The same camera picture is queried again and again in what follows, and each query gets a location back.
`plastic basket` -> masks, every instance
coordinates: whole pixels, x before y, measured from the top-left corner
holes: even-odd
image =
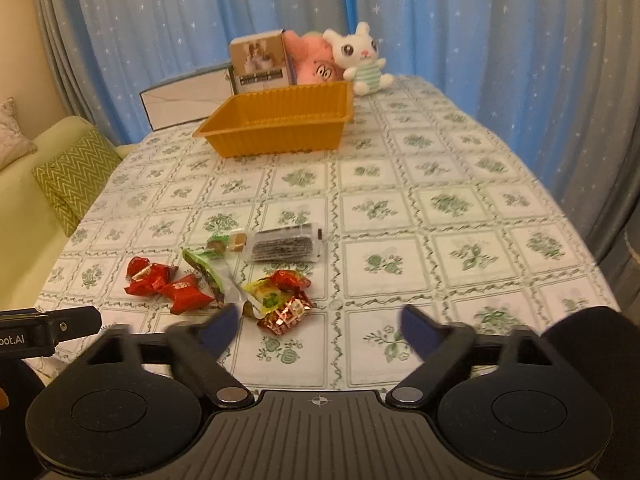
[[[336,150],[352,118],[351,83],[288,86],[230,97],[193,136],[224,157]]]

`tablecloth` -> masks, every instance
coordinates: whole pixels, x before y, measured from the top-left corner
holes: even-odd
[[[419,364],[399,330],[418,306],[482,333],[537,332],[580,308],[617,308],[561,209],[493,133],[413,76],[357,98],[336,152],[219,158],[197,124],[153,132],[111,176],[49,275],[36,307],[86,304],[134,332],[182,319],[164,298],[124,292],[132,256],[175,264],[212,234],[318,222],[317,264],[246,264],[238,283],[277,268],[312,280],[316,308],[276,337],[243,318],[220,362],[254,391],[395,385]],[[204,280],[201,280],[206,292]],[[32,362],[53,375],[95,339],[64,342]],[[150,369],[168,373],[158,365]]]

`red candy wrapper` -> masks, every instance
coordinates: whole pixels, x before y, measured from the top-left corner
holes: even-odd
[[[170,300],[173,300],[174,292],[176,288],[184,288],[183,283],[186,283],[187,285],[195,286],[197,288],[198,279],[196,278],[195,274],[190,272],[184,278],[181,278],[176,282],[169,283],[168,285],[165,285],[163,288],[160,289],[160,294],[162,294],[166,298],[169,298]]]
[[[171,281],[177,269],[174,266],[150,264],[132,277],[124,291],[132,296],[152,296]]]
[[[271,281],[280,290],[303,290],[311,285],[311,281],[297,270],[276,270]]]
[[[127,266],[127,278],[133,278],[137,273],[148,267],[150,264],[151,262],[149,261],[149,258],[134,256]]]
[[[174,287],[174,306],[171,307],[172,314],[183,314],[190,310],[198,310],[214,299],[198,290],[197,286],[187,282],[172,283]]]
[[[270,330],[275,335],[283,335],[295,327],[312,307],[306,294],[297,290],[284,306],[259,319],[258,326]]]

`box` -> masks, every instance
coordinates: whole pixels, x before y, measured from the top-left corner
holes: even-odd
[[[244,94],[295,84],[283,30],[235,38],[229,43],[236,92]]]
[[[140,92],[153,131],[209,117],[234,94],[231,63],[165,79]]]
[[[223,157],[336,150],[351,119],[350,82],[289,86],[230,97],[193,137]]]

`metal screw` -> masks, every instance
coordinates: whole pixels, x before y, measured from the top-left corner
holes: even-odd
[[[244,388],[237,386],[228,386],[216,392],[216,395],[222,402],[240,402],[245,400],[248,393]]]
[[[410,386],[396,388],[391,394],[398,402],[405,402],[407,404],[418,402],[422,398],[422,392],[418,388],[412,388]]]

